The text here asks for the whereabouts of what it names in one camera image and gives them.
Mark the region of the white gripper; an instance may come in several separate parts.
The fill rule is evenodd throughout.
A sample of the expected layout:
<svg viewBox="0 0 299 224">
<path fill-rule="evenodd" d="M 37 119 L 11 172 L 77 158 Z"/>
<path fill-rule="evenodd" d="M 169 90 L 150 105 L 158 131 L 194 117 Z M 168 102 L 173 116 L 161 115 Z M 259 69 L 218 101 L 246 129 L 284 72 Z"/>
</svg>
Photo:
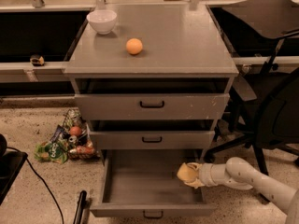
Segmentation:
<svg viewBox="0 0 299 224">
<path fill-rule="evenodd" d="M 184 184 L 192 187 L 194 189 L 201 188 L 203 186 L 207 187 L 216 187 L 217 183 L 212 178 L 212 167 L 211 163 L 201 163 L 197 162 L 189 162 L 187 166 L 192 168 L 193 170 L 199 170 L 199 179 L 195 179 L 194 181 L 185 181 Z"/>
</svg>

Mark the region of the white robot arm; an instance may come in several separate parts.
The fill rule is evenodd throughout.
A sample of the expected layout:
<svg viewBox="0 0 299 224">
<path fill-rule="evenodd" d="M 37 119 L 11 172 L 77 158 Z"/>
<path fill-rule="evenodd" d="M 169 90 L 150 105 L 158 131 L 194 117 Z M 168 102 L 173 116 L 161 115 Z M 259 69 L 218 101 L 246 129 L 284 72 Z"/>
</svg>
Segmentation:
<svg viewBox="0 0 299 224">
<path fill-rule="evenodd" d="M 242 190 L 255 188 L 287 215 L 285 224 L 299 224 L 299 190 L 262 174 L 241 158 L 232 157 L 225 164 L 182 163 L 177 176 L 195 189 L 218 185 Z"/>
</svg>

